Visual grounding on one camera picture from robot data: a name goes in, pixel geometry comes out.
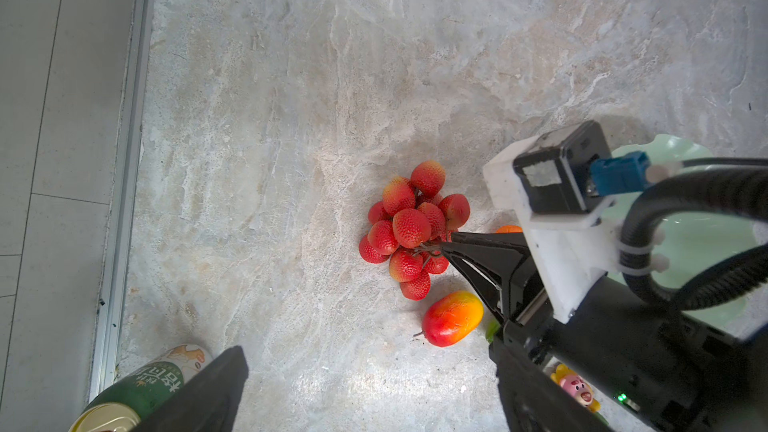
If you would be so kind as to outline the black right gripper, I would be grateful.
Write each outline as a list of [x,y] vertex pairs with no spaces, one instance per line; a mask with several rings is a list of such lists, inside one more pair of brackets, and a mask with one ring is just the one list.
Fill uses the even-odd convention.
[[522,263],[520,254],[446,258],[502,321],[504,342],[519,344],[543,373],[550,358],[559,359],[657,431],[766,429],[765,330],[740,340],[650,306],[608,278],[598,280],[576,315],[560,323],[536,267]]

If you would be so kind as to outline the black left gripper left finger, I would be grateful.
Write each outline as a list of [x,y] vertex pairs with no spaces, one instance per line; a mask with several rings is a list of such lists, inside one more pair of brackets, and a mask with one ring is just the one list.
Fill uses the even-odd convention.
[[243,348],[226,349],[133,431],[232,431],[248,373]]

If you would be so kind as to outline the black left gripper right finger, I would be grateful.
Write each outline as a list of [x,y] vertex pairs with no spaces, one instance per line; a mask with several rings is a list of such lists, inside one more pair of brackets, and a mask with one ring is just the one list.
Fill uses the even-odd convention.
[[610,431],[531,362],[516,343],[497,335],[489,346],[500,402],[510,431]]

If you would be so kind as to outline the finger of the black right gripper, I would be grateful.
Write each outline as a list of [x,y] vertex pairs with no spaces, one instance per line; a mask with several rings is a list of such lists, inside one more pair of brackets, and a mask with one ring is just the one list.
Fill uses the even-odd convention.
[[530,248],[522,232],[454,232],[449,241],[429,241],[428,249],[444,256],[452,264],[487,264],[494,260],[499,260],[501,264],[518,264],[531,257]]

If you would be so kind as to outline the red yellow fake mango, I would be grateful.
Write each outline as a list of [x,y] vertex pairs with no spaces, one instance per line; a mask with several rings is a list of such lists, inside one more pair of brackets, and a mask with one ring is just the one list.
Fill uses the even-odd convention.
[[415,337],[423,336],[436,347],[455,345],[478,327],[484,310],[475,294],[452,292],[429,307],[421,322],[421,331]]

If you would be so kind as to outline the red lychee bunch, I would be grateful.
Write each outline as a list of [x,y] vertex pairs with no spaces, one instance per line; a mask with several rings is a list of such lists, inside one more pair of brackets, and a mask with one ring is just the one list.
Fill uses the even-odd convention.
[[438,161],[427,160],[408,177],[391,179],[370,207],[369,229],[358,243],[361,259],[386,264],[409,300],[426,298],[432,278],[447,270],[449,261],[440,245],[450,242],[471,215],[465,195],[442,193],[446,178]]

